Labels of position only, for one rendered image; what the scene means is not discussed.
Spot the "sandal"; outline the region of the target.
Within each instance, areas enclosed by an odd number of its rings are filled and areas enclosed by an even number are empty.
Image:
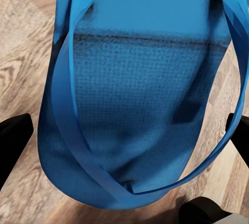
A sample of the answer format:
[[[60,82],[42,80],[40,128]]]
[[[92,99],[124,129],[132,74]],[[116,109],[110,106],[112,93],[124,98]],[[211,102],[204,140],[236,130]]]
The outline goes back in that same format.
[[[241,88],[211,154],[181,179],[233,42]],[[37,147],[49,181],[81,203],[144,207],[201,174],[242,117],[249,0],[57,0]]]

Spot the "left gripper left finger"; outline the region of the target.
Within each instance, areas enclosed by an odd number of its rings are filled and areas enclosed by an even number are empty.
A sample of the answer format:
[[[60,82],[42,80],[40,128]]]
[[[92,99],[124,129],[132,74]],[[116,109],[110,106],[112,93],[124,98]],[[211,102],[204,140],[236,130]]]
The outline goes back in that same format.
[[[34,132],[29,113],[0,123],[0,190]]]

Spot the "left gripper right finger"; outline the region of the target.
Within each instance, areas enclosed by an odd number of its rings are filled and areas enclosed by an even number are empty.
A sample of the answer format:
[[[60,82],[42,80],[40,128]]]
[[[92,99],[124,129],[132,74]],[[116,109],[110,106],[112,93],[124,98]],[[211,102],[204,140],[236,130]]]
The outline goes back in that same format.
[[[229,114],[225,131],[228,130],[234,113]],[[249,167],[249,117],[242,116],[231,141]]]

